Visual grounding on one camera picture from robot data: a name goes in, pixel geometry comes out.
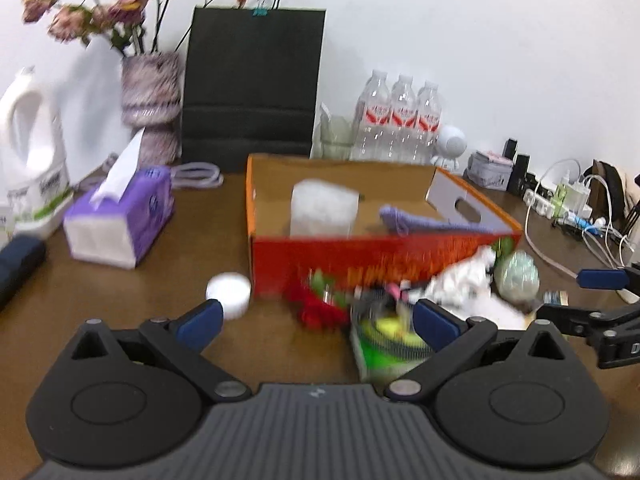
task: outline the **fuzzy vase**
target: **fuzzy vase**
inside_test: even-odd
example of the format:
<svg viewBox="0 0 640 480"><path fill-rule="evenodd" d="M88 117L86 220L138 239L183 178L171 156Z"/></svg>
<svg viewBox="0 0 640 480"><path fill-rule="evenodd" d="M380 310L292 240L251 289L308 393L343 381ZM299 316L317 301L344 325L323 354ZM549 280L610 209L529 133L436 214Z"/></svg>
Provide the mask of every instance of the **fuzzy vase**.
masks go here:
<svg viewBox="0 0 640 480"><path fill-rule="evenodd" d="M180 154L180 60L175 53L122 60L122 122L144 128L138 166L171 164Z"/></svg>

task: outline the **black paper bag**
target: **black paper bag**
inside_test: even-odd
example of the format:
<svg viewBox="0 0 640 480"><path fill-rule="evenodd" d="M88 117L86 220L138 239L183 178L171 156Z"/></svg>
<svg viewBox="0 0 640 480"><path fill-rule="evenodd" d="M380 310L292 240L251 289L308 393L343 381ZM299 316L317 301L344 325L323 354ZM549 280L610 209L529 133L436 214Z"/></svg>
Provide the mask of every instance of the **black paper bag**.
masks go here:
<svg viewBox="0 0 640 480"><path fill-rule="evenodd" d="M182 160L244 171L249 153L308 155L324 10L197 8L182 110Z"/></svg>

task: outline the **brown tabletop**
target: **brown tabletop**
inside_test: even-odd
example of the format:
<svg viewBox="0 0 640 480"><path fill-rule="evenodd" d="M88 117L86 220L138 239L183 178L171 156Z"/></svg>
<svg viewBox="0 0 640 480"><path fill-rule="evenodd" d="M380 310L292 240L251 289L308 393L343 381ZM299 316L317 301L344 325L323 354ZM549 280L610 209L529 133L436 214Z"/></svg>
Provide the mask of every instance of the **brown tabletop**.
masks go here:
<svg viewBox="0 0 640 480"><path fill-rule="evenodd" d="M524 222L521 200L500 192L487 195ZM134 328L149 317L177 317L202 302L213 275L228 270L248 274L244 176L228 176L216 190L179 190L175 201L173 219L135 270L76 262L64 234L57 232L48 242L47 263L0 313L0 479L17 480L40 463L24 412L43 375L85 319L100 317L112 328ZM582 244L534 214L530 235L573 270L599 266ZM526 250L526 241L520 247ZM623 304L613 292L580 290L536 261L541 290L567 290L577 306ZM581 339L571 340L611 402L610 429L596 464L612 476L640 478L640 367L598 370L593 351ZM304 330L282 301L253 300L248 313L225 323L203 354L254 389L261 382L358 380L342 334Z"/></svg>

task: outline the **white toy robot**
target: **white toy robot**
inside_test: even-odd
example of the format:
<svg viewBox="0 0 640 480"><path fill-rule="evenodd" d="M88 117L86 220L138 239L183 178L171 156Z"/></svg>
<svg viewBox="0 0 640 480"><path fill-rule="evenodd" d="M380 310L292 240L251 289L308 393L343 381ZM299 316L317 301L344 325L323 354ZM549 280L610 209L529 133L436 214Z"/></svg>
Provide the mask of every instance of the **white toy robot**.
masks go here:
<svg viewBox="0 0 640 480"><path fill-rule="evenodd" d="M441 127L434 144L435 155L431 157L431 164L447 171L455 171L460 167L458 157L466 150L466 137L455 126Z"/></svg>

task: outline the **white wall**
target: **white wall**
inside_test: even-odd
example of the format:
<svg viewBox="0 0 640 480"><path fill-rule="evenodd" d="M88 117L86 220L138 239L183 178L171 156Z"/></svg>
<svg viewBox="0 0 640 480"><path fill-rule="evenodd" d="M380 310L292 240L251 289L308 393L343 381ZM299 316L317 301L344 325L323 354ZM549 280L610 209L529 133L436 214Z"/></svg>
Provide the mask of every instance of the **white wall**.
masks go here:
<svg viewBox="0 0 640 480"><path fill-rule="evenodd" d="M203 0L173 0L169 48ZM72 178L126 144L119 121L118 56L55 43L46 24L20 22L20 0L0 0L0 90L35 64L63 110ZM508 137L531 167L593 157L640 173L640 0L282 0L326 8L319 99L350 116L372 68L440 83L446 121L472 148ZM148 8L153 22L153 6Z"/></svg>

